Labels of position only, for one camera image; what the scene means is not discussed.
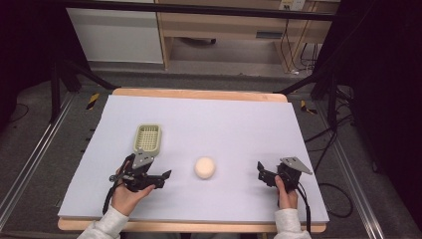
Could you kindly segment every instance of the white cabinet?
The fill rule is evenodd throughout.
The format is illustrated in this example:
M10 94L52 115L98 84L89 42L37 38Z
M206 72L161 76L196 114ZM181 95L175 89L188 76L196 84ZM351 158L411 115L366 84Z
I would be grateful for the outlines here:
M163 64L155 13L72 8L68 13L88 61Z

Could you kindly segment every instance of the green plastic basket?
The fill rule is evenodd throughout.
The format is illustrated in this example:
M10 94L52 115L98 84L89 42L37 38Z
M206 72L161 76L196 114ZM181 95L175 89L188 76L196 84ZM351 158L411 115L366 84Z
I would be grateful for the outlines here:
M150 156L159 154L161 143L161 128L158 124L141 124L137 128L133 150L142 148Z

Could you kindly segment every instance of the round bun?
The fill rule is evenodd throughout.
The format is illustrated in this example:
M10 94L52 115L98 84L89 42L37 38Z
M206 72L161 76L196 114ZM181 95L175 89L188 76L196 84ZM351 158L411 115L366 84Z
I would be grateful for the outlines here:
M201 157L196 161L195 172L202 179L210 178L215 172L215 163L209 157Z

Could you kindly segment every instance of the person's arm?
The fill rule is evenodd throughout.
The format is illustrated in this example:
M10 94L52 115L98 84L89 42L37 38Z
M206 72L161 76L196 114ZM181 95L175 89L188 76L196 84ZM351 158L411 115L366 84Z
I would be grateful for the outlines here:
M128 220L129 218L127 216L110 206L103 218L100 221L92 222L78 238L119 238L119 233Z
M303 231L298 216L298 194L292 190L286 192L285 184L279 176L276 176L276 184L279 190L279 207L276 214L278 234L274 239L309 239L308 231Z
M91 223L78 238L119 238L119 233L129 220L128 216L136 204L154 188L155 185L150 185L141 191L131 192L120 183L120 186L115 189L112 195L111 205L108 207L107 213L100 221Z

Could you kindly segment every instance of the table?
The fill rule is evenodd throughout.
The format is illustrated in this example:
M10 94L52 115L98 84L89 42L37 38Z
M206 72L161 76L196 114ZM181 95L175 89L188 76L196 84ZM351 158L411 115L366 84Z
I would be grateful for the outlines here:
M287 98L283 95L250 93L250 92L210 92L189 90L162 90L162 89L117 89L116 96L140 96L160 98L207 99L227 101L255 101L255 102L282 102ZM93 219L60 218L59 228L62 230L84 230ZM313 223L312 232L320 233L325 230L325 223ZM277 232L276 225L271 224L240 224L240 223L185 223L185 222L154 222L129 221L124 231L149 232Z

